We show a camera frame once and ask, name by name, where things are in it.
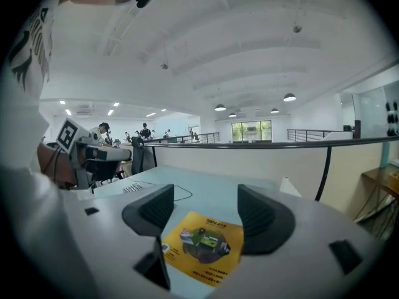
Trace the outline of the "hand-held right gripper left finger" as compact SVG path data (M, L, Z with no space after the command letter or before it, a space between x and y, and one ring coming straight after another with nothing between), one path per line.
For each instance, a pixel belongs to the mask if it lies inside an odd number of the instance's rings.
M161 246L172 184L85 201L66 196L64 205L99 299L175 299Z

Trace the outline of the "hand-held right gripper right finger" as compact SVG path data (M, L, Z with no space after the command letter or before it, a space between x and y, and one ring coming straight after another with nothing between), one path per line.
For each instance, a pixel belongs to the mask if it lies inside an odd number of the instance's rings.
M208 299L344 299L384 244L317 201L238 186L241 261Z

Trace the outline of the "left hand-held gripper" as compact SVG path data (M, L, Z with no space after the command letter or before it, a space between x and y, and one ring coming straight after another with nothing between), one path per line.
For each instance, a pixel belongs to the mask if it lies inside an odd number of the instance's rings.
M129 149L100 146L97 135L66 118L56 137L59 152L55 158L55 175L68 171L73 178L71 189L89 189L96 182L96 170L88 162L130 161Z

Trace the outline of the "yellow printed mouse pad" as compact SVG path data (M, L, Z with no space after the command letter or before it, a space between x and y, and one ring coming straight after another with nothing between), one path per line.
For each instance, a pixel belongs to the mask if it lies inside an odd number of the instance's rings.
M243 227L189 212L162 240L165 262L187 276L217 287L236 268Z

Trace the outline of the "person's left forearm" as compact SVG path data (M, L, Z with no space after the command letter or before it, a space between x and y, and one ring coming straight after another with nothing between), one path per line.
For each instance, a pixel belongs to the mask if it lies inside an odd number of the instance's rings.
M41 173L49 177L53 183L69 187L76 185L74 170L67 153L40 143L37 147L37 159Z

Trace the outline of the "black office chair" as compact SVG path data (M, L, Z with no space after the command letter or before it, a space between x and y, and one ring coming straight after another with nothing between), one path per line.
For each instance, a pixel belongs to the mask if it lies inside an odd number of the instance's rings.
M134 137L132 139L132 174L136 175L144 171L144 159L146 148L144 140L141 137Z

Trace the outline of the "person's white printed t-shirt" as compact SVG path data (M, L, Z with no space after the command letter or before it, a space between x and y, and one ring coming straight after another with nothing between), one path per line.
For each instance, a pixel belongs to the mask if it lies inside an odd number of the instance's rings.
M0 208L17 249L58 295L98 299L63 194L41 173L37 159L49 126L39 100L50 80L55 12L67 1L105 5L116 0L41 0L17 31L0 67Z

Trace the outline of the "wooden side table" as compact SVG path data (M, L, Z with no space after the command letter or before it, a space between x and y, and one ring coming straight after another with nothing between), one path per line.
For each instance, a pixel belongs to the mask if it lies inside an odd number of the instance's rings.
M399 187L394 188L392 172L399 173L399 168L389 164L366 171L360 178L365 197L354 221L380 240L388 240L399 221Z

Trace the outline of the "large window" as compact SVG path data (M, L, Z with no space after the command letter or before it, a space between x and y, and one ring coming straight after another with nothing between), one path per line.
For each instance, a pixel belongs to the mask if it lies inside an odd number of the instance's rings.
M271 120L232 123L231 130L233 143L272 141Z

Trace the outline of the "beige partition with black rail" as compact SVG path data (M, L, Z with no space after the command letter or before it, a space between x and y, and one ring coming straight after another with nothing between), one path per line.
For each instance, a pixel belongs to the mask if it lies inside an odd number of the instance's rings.
M275 184L287 177L302 197L345 208L363 172L379 167L383 158L399 157L399 137L266 144L152 144L146 149L155 166Z

